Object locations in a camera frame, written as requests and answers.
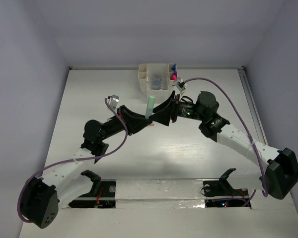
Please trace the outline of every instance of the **robotic arm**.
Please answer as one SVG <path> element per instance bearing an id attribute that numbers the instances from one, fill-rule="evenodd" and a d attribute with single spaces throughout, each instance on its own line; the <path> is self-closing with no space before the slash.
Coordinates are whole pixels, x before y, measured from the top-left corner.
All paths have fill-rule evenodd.
<path id="1" fill-rule="evenodd" d="M 199 120 L 199 130 L 204 136 L 228 146 L 258 165 L 249 137 L 217 113 L 219 103 L 212 93 L 201 92 L 196 103 L 183 102 L 180 99 L 181 93 L 175 95 L 173 91 L 165 102 L 153 109 L 153 114 L 148 119 L 124 105 L 117 109 L 117 114 L 125 123 L 128 135 L 141 131 L 153 121 L 169 126 L 170 121 L 176 122 L 178 117 Z M 84 143 L 75 154 L 73 162 L 62 164 L 40 178 L 33 178 L 25 187 L 20 205 L 22 215 L 38 227 L 45 228 L 53 221 L 59 208 L 84 193 L 97 194 L 101 178 L 89 168 L 99 159 L 78 161 L 78 158 L 87 157 L 90 153 L 94 156 L 104 155 L 108 144 L 103 140 L 124 129 L 116 116 L 105 123 L 88 121 L 84 128 Z M 298 182 L 298 163 L 294 152 L 288 148 L 281 151 L 258 141 L 253 143 L 260 153 L 268 193 L 276 199 L 283 199 Z M 228 170 L 220 181 L 222 179 L 227 183 L 226 178 L 232 171 L 234 169 Z M 93 182 L 92 189 L 86 180 Z"/>

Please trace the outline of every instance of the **table surface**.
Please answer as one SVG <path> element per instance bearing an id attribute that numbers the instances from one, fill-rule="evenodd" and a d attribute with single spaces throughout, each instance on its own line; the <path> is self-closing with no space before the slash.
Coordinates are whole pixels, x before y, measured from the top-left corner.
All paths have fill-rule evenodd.
<path id="1" fill-rule="evenodd" d="M 247 99 L 236 69 L 179 69 L 181 78 L 206 77 L 231 97 L 255 139 L 258 139 Z M 212 84 L 188 83 L 186 95 L 196 99 L 200 91 L 214 93 L 218 113 L 244 131 L 231 105 Z M 64 90 L 46 165 L 67 159 L 82 143 L 83 128 L 90 119 L 105 122 L 112 117 L 104 97 L 120 97 L 119 105 L 144 114 L 137 70 L 71 70 Z M 236 173 L 258 171 L 241 155 L 205 138 L 199 122 L 179 118 L 169 127 L 154 123 L 128 137 L 115 154 L 92 169 L 102 179 L 205 179 L 218 178 L 228 168 Z M 107 151 L 122 141 L 121 132 L 106 140 Z M 298 238 L 298 215 L 293 200 L 264 198 L 257 193 L 248 208 L 62 209 L 46 229 L 23 224 L 20 238 L 101 237 L 278 237 Z"/>

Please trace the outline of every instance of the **light green tube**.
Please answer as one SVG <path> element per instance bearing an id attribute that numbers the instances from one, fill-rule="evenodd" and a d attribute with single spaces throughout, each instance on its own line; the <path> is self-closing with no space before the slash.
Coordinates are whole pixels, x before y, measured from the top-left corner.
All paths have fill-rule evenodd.
<path id="1" fill-rule="evenodd" d="M 146 119 L 149 119 L 149 117 L 152 115 L 152 110 L 154 107 L 154 100 L 155 100 L 154 96 L 148 97 L 147 110 L 146 110 L 146 115 L 145 115 Z"/>

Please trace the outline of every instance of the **gray wall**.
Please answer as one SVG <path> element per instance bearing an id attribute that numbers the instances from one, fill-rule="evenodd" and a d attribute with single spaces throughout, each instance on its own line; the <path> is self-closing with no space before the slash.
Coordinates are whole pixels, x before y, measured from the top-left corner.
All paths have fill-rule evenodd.
<path id="1" fill-rule="evenodd" d="M 267 140 L 298 158 L 298 0 L 286 0 L 247 65 Z M 298 211 L 298 184 L 292 191 Z"/>
<path id="2" fill-rule="evenodd" d="M 283 0 L 37 0 L 70 66 L 245 65 Z"/>
<path id="3" fill-rule="evenodd" d="M 17 198 L 49 148 L 68 67 L 31 0 L 0 0 L 0 238 L 18 237 Z"/>

